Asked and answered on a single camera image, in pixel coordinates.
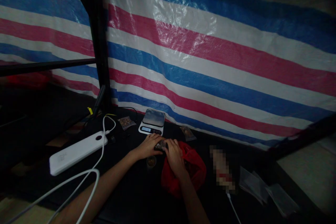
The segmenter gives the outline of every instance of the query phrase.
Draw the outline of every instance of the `floor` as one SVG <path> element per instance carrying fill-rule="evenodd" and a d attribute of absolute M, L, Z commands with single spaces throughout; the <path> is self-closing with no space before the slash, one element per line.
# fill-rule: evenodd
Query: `floor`
<path fill-rule="evenodd" d="M 336 137 L 313 143 L 278 164 L 325 214 L 336 211 Z"/>
<path fill-rule="evenodd" d="M 19 199 L 4 198 L 0 202 L 0 223 L 6 223 L 29 205 Z M 30 211 L 17 219 L 14 224 L 47 223 L 54 211 L 34 206 Z"/>

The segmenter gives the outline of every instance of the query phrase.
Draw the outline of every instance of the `small round container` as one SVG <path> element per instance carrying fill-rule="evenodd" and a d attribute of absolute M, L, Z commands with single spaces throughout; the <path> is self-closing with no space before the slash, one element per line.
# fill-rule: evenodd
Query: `small round container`
<path fill-rule="evenodd" d="M 146 164 L 147 164 L 147 170 L 152 170 L 153 167 L 156 165 L 156 157 L 154 156 L 148 157 Z"/>

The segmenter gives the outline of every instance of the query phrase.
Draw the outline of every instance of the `pixelated censored area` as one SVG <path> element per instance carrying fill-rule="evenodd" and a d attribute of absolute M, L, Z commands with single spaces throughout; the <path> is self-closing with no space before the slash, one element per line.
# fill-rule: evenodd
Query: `pixelated censored area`
<path fill-rule="evenodd" d="M 226 161 L 225 153 L 221 149 L 217 149 L 215 145 L 211 145 L 210 157 L 213 160 L 216 184 L 221 186 L 226 193 L 235 193 L 236 186 L 232 178 L 232 171 L 229 168 L 229 162 Z"/>

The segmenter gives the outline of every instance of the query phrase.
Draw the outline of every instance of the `white charging cable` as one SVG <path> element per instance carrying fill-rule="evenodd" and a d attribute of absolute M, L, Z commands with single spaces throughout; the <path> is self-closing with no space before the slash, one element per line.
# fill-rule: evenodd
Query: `white charging cable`
<path fill-rule="evenodd" d="M 226 195 L 227 195 L 227 197 L 229 198 L 229 201 L 230 201 L 230 203 L 231 203 L 231 206 L 232 206 L 232 208 L 233 208 L 233 211 L 234 211 L 235 214 L 236 214 L 236 217 L 237 217 L 237 220 L 238 220 L 239 224 L 242 224 L 242 223 L 240 222 L 240 219 L 239 219 L 239 217 L 238 217 L 238 214 L 236 213 L 235 207 L 234 207 L 233 204 L 232 204 L 232 201 L 231 201 L 231 195 L 230 195 L 230 194 L 226 194 Z"/>
<path fill-rule="evenodd" d="M 114 126 L 111 130 L 105 132 L 105 118 L 109 118 L 114 122 Z M 114 130 L 114 128 L 116 127 L 116 122 L 109 117 L 108 115 L 105 115 L 103 118 L 103 135 L 107 135 L 109 134 L 112 130 Z M 104 155 L 104 144 L 105 141 L 103 141 L 103 145 L 102 145 L 102 150 L 101 150 L 101 156 L 99 158 L 99 160 L 97 161 L 97 163 L 93 166 L 93 169 L 97 166 L 97 164 L 101 161 L 103 155 Z M 84 183 L 84 181 L 86 180 L 86 178 L 89 176 L 89 173 L 85 176 L 85 178 L 83 178 L 83 180 L 79 183 L 79 185 L 77 186 L 77 188 L 72 192 L 72 194 L 63 202 L 63 204 L 54 212 L 54 214 L 50 217 L 50 219 L 48 220 L 47 224 L 50 224 L 51 221 L 55 218 L 55 216 L 59 213 L 59 211 L 65 206 L 65 204 L 67 204 L 67 202 L 72 198 L 72 196 L 77 192 L 77 190 L 80 188 L 80 186 Z"/>
<path fill-rule="evenodd" d="M 111 130 L 109 131 L 106 131 L 105 132 L 105 118 L 109 118 L 111 119 L 113 122 L 114 122 L 114 126 Z M 116 122 L 111 118 L 109 117 L 108 115 L 105 115 L 104 118 L 103 118 L 103 135 L 107 135 L 109 134 L 115 127 L 116 127 Z M 15 220 L 17 220 L 20 216 L 22 216 L 24 213 L 26 213 L 27 211 L 29 211 L 33 206 L 35 206 L 36 204 L 38 204 L 41 200 L 43 200 L 44 198 L 46 198 L 47 196 L 49 196 L 51 193 L 53 193 L 54 191 L 56 191 L 58 188 L 62 187 L 63 185 L 67 184 L 68 182 L 74 180 L 75 178 L 77 177 L 80 177 L 84 174 L 87 174 L 84 179 L 81 181 L 81 183 L 77 186 L 77 188 L 72 192 L 72 194 L 66 199 L 66 201 L 55 211 L 55 213 L 51 216 L 51 218 L 49 219 L 48 221 L 48 224 L 53 220 L 53 218 L 58 214 L 58 212 L 64 207 L 64 205 L 69 201 L 69 199 L 77 192 L 77 190 L 80 188 L 80 186 L 83 184 L 83 182 L 85 181 L 85 179 L 89 176 L 89 174 L 91 172 L 95 172 L 97 177 L 96 177 L 96 182 L 95 182 L 95 185 L 93 187 L 93 190 L 91 192 L 91 195 L 89 197 L 89 199 L 87 200 L 87 203 L 78 219 L 78 221 L 76 222 L 76 224 L 80 223 L 91 200 L 92 200 L 92 197 L 93 197 L 93 194 L 95 193 L 95 190 L 96 190 L 96 187 L 98 185 L 98 180 L 99 180 L 99 171 L 97 169 L 95 169 L 95 167 L 97 166 L 97 164 L 100 162 L 100 160 L 102 159 L 103 157 L 103 154 L 104 154 L 104 146 L 105 146 L 105 139 L 103 139 L 103 145 L 102 145 L 102 150 L 101 150 L 101 156 L 99 158 L 99 160 L 97 161 L 97 163 L 93 166 L 92 169 L 89 169 L 89 170 L 86 170 L 86 171 L 83 171 L 71 178 L 69 178 L 68 180 L 64 181 L 63 183 L 59 184 L 58 186 L 54 187 L 53 189 L 51 189 L 49 192 L 47 192 L 46 194 L 44 194 L 42 197 L 40 197 L 39 199 L 37 199 L 36 201 L 34 201 L 32 204 L 30 204 L 26 209 L 24 209 L 22 212 L 20 212 L 18 215 L 16 215 L 15 217 L 13 217 L 11 220 L 9 220 L 6 224 L 11 224 L 13 223 Z"/>
<path fill-rule="evenodd" d="M 91 202 L 91 199 L 93 197 L 93 194 L 95 193 L 95 190 L 96 190 L 96 187 L 98 185 L 98 180 L 99 180 L 99 171 L 97 169 L 89 169 L 89 170 L 86 170 L 86 171 L 83 171 L 71 178 L 69 178 L 68 180 L 64 181 L 63 183 L 59 184 L 58 186 L 54 187 L 53 189 L 51 189 L 49 192 L 47 192 L 46 194 L 44 194 L 42 197 L 40 197 L 39 199 L 37 199 L 36 201 L 34 201 L 32 204 L 30 204 L 26 209 L 24 209 L 21 213 L 19 213 L 18 215 L 16 215 L 14 218 L 12 218 L 11 220 L 9 220 L 6 224 L 11 224 L 13 223 L 15 220 L 17 220 L 20 216 L 22 216 L 25 212 L 29 211 L 33 206 L 35 206 L 36 204 L 38 204 L 41 200 L 43 200 L 44 198 L 46 198 L 47 196 L 49 196 L 51 193 L 53 193 L 54 191 L 56 191 L 58 188 L 64 186 L 65 184 L 67 184 L 68 182 L 74 180 L 75 178 L 78 178 L 84 174 L 90 174 L 91 172 L 94 172 L 96 174 L 96 182 L 95 182 L 95 185 L 92 189 L 92 192 L 91 192 L 91 195 L 89 197 L 89 199 L 87 200 L 87 203 L 78 219 L 78 221 L 76 222 L 76 224 L 79 224 L 85 214 L 85 211 L 86 209 L 88 208 L 90 202 Z"/>

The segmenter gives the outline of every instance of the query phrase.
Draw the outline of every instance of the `person's left hand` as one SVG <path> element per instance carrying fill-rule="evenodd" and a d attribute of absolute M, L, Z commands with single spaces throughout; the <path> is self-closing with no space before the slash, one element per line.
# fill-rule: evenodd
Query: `person's left hand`
<path fill-rule="evenodd" d="M 154 150 L 155 145 L 161 139 L 164 138 L 158 134 L 147 135 L 146 139 L 138 147 L 132 150 L 132 152 L 136 155 L 137 159 L 144 159 L 153 155 L 162 155 L 163 153 L 161 151 Z"/>

